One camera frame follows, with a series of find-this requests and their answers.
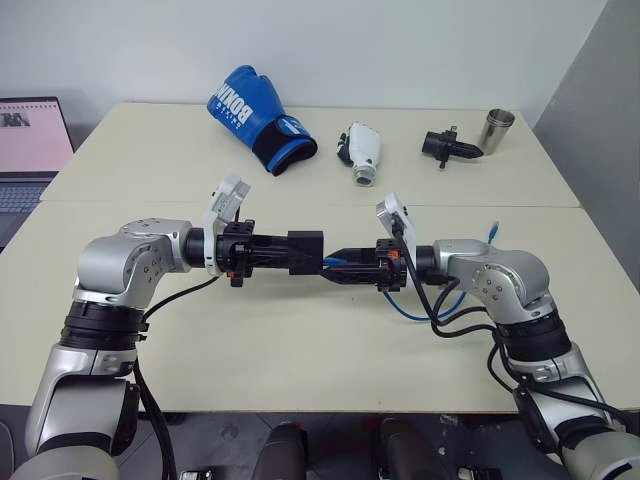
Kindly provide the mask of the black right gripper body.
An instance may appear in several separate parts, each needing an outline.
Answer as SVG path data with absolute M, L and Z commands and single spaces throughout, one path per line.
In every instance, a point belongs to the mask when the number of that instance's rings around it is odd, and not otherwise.
M 396 239 L 378 239 L 375 247 L 378 262 L 376 286 L 381 292 L 398 292 L 406 286 L 406 259 Z

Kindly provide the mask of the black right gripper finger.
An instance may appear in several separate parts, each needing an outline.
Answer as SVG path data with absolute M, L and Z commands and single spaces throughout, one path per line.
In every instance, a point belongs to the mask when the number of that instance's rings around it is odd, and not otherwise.
M 335 258 L 340 264 L 376 265 L 375 248 L 343 248 L 335 252 Z
M 320 275 L 339 285 L 375 285 L 377 268 L 367 265 L 331 265 L 324 268 Z

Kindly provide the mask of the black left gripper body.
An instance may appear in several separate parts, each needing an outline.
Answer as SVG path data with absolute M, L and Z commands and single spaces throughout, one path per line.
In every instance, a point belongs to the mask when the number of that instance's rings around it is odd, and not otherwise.
M 217 265 L 229 278 L 230 285 L 240 288 L 253 273 L 250 262 L 255 221 L 232 221 L 217 236 Z

